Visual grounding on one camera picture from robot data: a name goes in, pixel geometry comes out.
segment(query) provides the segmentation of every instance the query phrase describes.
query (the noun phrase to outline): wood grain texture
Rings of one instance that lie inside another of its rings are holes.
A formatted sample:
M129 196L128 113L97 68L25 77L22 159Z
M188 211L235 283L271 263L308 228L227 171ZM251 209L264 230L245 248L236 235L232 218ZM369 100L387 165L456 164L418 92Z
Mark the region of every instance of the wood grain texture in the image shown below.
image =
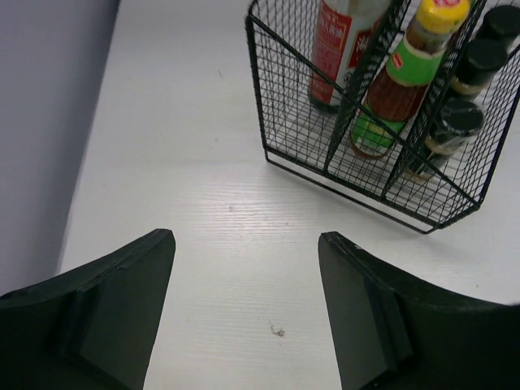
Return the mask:
M519 301L518 122L483 209L419 236L265 163L246 4L121 4L61 271L174 231L146 389L339 389L325 231L458 293Z

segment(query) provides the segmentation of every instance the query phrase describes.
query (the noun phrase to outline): bottle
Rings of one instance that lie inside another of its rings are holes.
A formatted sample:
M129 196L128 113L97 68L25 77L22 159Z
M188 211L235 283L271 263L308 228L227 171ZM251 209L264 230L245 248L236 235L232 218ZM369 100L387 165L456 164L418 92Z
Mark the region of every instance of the bottle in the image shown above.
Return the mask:
M484 125L484 113L474 104L451 98L440 109L424 144L417 153L437 169L442 166L470 140L475 138ZM435 172L420 158L411 156L406 171L422 180L429 180Z
M390 2L322 0L314 35L313 64L344 88ZM341 95L314 72L309 99L319 109L337 112Z
M468 0L422 0L402 41L368 89L365 108L395 133L418 111L435 77L449 38L470 11ZM382 158L393 137L361 113L350 133L363 158Z
M498 41L508 50L518 35L520 35L520 8L504 5L496 6L486 13L475 37Z
M446 98L475 99L506 63L505 47L491 39L471 41L452 78Z

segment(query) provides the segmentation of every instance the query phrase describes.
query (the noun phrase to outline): black plastic part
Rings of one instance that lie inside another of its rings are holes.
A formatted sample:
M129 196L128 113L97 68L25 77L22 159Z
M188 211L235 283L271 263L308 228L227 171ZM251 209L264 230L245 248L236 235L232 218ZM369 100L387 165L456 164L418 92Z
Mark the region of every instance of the black plastic part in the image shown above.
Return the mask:
M518 35L520 35L520 8L509 4L488 11L482 26L476 33L477 38L499 41L506 49Z
M429 284L337 232L318 251L343 389L520 388L519 305Z
M0 298L2 388L142 389L175 248L156 230Z
M249 57L266 160L374 212L430 233L477 211L487 194L520 98L520 54L512 48L508 63L479 94L486 123L475 141L437 163L421 152L432 119L445 101L462 53L496 0L476 0L470 16L452 39L411 126L397 135L363 107L371 81L392 52L417 9L410 0L393 0L370 39L345 89L309 59L319 2L253 0L246 18ZM337 115L309 100L309 79L320 75L343 94ZM384 128L393 147L379 160L357 157L349 132L360 111ZM432 176L417 180L406 162L417 159Z

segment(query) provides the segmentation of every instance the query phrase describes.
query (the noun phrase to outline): wire mesh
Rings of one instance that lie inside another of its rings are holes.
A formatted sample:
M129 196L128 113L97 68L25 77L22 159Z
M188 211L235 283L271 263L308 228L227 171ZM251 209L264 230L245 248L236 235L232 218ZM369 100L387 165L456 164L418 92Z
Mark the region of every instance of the wire mesh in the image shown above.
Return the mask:
M431 126L431 118L439 110L449 86L448 80L451 80L472 32L481 23L483 13L497 4L520 5L518 2L520 0L476 2L470 17L446 51L419 112L397 134L367 112L362 104L375 76L401 40L404 28L417 10L418 0L392 3L344 90L310 61L319 1L254 1L246 26L266 152L330 180L334 188L340 184L388 209L397 210L402 215L397 218L404 224L408 224L405 222L408 217L417 219L426 225L420 228L423 232L448 226L477 210L488 190L518 103L518 51L476 99L486 110L486 123L478 137L445 165L433 167L435 174L429 180L410 175L406 163L410 156L417 156ZM313 73L323 76L342 93L339 114L320 110L310 102L309 82ZM367 121L387 131L385 137L388 134L392 137L391 147L381 158L361 158L358 147L353 147L352 131L362 112L366 113ZM298 175L310 178L310 173Z

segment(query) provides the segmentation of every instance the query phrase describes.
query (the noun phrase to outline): bottle label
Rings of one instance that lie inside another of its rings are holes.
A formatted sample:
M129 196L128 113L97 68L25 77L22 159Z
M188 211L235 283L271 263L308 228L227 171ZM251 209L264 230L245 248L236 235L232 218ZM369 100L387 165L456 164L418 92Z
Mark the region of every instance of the bottle label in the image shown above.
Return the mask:
M435 168L441 170L443 165L452 157L452 154L436 154L429 147L428 144L425 143L421 145L416 153L418 156L427 160L431 165ZM408 170L415 176L420 177L421 179L429 179L432 177L435 172L420 158L415 156L410 156L407 162Z
M314 39L313 64L344 88L379 21L380 18L376 19L375 15L351 17L340 14L322 0ZM310 92L321 102L340 105L341 94L317 73L311 79Z
M338 76L351 24L350 16L332 10L325 0L322 0L314 38L312 62L331 80L336 80ZM320 75L314 73L310 82L310 92L314 98L329 104L334 87Z
M449 95L464 100L473 100L476 98L489 83L483 85L468 85L462 83L456 76L452 78L450 83Z
M367 104L365 104L365 108L372 112ZM396 134L399 134L406 125L406 122L390 122L384 119L381 119L381 121ZM364 154L374 157L386 154L394 142L394 137L374 123L364 112L360 112L357 117L351 137L356 148Z
M455 7L461 3L461 0L433 0L438 7Z
M387 61L387 73L399 85L428 85L434 79L444 51L433 55L417 50L406 36Z
M459 149L464 147L468 142L472 142L474 139L476 139L475 136L450 136L446 137L441 134L441 132L436 132L436 136L440 136L440 138L444 138L446 141L443 143L439 143L438 141L434 140L432 138L432 135L429 134L424 141L426 146L432 151L437 154L445 154L445 155L451 155L457 152Z

